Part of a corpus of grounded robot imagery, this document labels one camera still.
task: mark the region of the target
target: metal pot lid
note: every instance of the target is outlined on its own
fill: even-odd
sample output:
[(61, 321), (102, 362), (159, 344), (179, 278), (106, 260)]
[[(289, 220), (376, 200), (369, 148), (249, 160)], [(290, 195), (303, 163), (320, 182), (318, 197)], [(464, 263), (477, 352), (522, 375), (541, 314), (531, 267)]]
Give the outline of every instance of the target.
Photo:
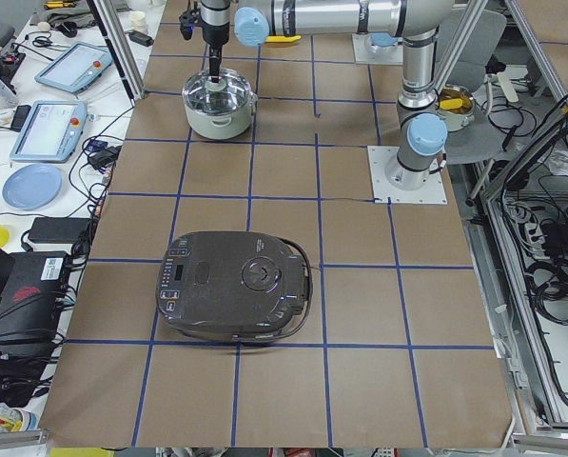
[(211, 81), (208, 70), (191, 76), (182, 95), (185, 104), (208, 116), (222, 116), (245, 106), (252, 94), (249, 82), (237, 71), (220, 69), (220, 79)]

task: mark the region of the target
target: sticker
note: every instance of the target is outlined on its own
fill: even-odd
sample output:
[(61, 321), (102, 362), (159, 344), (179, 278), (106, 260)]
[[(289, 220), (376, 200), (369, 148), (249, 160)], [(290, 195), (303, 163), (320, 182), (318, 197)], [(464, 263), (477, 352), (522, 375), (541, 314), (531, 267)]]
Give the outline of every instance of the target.
[(64, 259), (51, 257), (45, 261), (45, 266), (43, 267), (43, 274), (41, 274), (41, 281), (53, 281), (59, 279), (59, 273), (62, 270), (62, 265), (64, 264)]

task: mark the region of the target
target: white robotic arm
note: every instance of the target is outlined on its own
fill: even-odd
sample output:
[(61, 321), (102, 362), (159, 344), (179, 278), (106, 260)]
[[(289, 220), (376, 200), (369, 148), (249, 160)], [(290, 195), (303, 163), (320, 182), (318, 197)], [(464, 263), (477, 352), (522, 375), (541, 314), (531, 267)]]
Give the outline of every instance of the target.
[(402, 37), (403, 78), (398, 97), (402, 144), (387, 168), (391, 184), (414, 190), (446, 141), (445, 124), (433, 114), (434, 55), (438, 25), (454, 0), (239, 0), (235, 34), (246, 46), (269, 35), (368, 33)]

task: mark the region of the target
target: white mounting plate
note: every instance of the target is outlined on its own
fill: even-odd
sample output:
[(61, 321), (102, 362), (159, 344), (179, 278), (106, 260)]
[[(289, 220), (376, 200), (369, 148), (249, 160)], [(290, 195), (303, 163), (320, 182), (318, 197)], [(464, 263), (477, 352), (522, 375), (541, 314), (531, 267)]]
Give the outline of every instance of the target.
[(392, 52), (382, 54), (373, 54), (366, 49), (366, 35), (358, 35), (353, 33), (353, 51), (358, 64), (370, 65), (402, 65), (402, 45), (398, 44)]
[[(446, 193), (439, 173), (430, 174), (425, 185), (417, 190), (402, 190), (392, 185), (385, 176), (385, 165), (398, 153), (394, 146), (369, 146), (370, 176), (372, 194), (377, 203), (414, 203), (419, 205), (446, 205)], [(434, 159), (430, 169), (437, 169)]]

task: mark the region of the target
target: round plate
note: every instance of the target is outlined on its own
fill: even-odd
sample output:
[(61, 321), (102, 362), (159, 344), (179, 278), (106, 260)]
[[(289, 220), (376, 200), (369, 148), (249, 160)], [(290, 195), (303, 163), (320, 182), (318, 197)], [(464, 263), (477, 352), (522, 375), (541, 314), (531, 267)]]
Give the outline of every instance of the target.
[(17, 170), (2, 187), (2, 198), (17, 209), (38, 209), (53, 200), (62, 176), (53, 165), (32, 164)]

